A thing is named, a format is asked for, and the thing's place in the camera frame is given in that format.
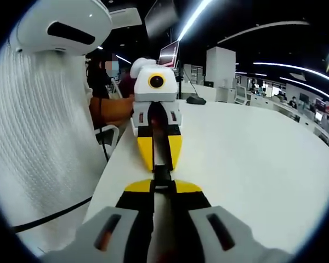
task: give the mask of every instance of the computer monitor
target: computer monitor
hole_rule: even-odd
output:
[[[303,93],[300,93],[300,97],[299,97],[300,101],[303,101],[304,103],[308,104],[309,101],[309,97]]]
[[[325,112],[326,104],[324,101],[321,101],[320,99],[316,99],[315,107],[317,110],[321,112]]]
[[[149,39],[158,38],[178,19],[174,0],[156,0],[144,19]]]
[[[158,64],[165,67],[175,68],[175,64],[177,63],[178,49],[179,41],[174,41],[168,46],[162,48]]]

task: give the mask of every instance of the white table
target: white table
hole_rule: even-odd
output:
[[[183,146],[172,178],[199,185],[212,206],[248,224],[269,248],[295,253],[329,205],[329,148],[271,110],[220,102],[180,103]],[[124,188],[151,178],[128,127],[90,203],[86,220],[116,205]]]

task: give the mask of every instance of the black cable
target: black cable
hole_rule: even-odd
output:
[[[102,119],[102,111],[101,111],[101,109],[102,109],[102,101],[103,101],[103,99],[102,99],[102,98],[99,98],[99,101],[100,101],[100,103],[99,103],[99,108],[100,108],[100,119]],[[105,147],[105,138],[104,138],[104,136],[102,135],[102,133],[103,133],[103,128],[100,127],[100,128],[99,128],[99,131],[100,131],[100,135],[101,135],[101,143],[102,143],[102,145],[103,145],[104,154],[105,154],[105,157],[106,157],[107,162],[109,162],[109,156],[107,155],[107,151],[106,151],[106,147]]]
[[[19,232],[26,231],[26,230],[32,229],[34,227],[43,225],[43,224],[45,224],[49,221],[52,221],[56,218],[59,218],[60,216],[63,216],[65,214],[77,209],[78,207],[81,207],[82,205],[90,202],[91,199],[92,199],[92,196],[90,196],[89,198],[85,199],[84,201],[81,201],[80,203],[77,203],[77,204],[75,204],[75,205],[73,205],[73,206],[71,206],[71,207],[69,207],[65,210],[59,211],[59,212],[57,212],[55,214],[52,214],[52,215],[48,215],[45,218],[41,218],[41,219],[38,219],[36,221],[26,223],[26,224],[23,224],[23,225],[14,226],[13,231],[15,233],[19,233]]]
[[[184,71],[184,73],[185,73],[186,77],[188,78],[188,80],[189,80],[190,84],[191,84],[191,85],[192,85],[192,87],[194,88],[194,91],[195,91],[196,95],[197,95],[197,96],[199,96],[199,95],[198,95],[198,93],[197,93],[197,91],[196,91],[196,89],[195,89],[195,87],[194,87],[194,85],[192,84],[192,82],[191,82],[191,80],[190,80],[190,78],[189,78],[188,74],[186,74],[186,71],[185,71],[185,69],[184,69],[184,68],[183,68],[183,71]]]

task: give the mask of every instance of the black ceiling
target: black ceiling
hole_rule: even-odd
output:
[[[110,10],[126,5],[138,8],[144,20],[155,0],[103,0]],[[201,0],[174,0],[179,21],[172,26],[175,40]],[[310,25],[283,25],[222,39],[243,30],[280,21],[304,21]],[[171,42],[170,31],[149,40],[145,25],[113,30],[104,48],[134,61],[141,56],[158,58],[160,49]],[[283,82],[290,73],[303,73],[306,84],[329,93],[329,81],[311,73],[276,66],[256,66],[253,62],[274,62],[310,68],[329,76],[329,5],[306,0],[213,0],[180,43],[183,63],[205,66],[206,50],[215,46],[236,51],[237,71],[265,73],[266,79]]]

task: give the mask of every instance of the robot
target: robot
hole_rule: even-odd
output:
[[[173,170],[177,166],[182,142],[182,116],[176,101],[178,86],[175,75],[170,68],[156,65],[155,60],[140,58],[131,68],[131,77],[137,78],[131,123],[140,154],[148,170],[154,171],[153,128],[160,128],[165,139],[166,165],[168,170]]]

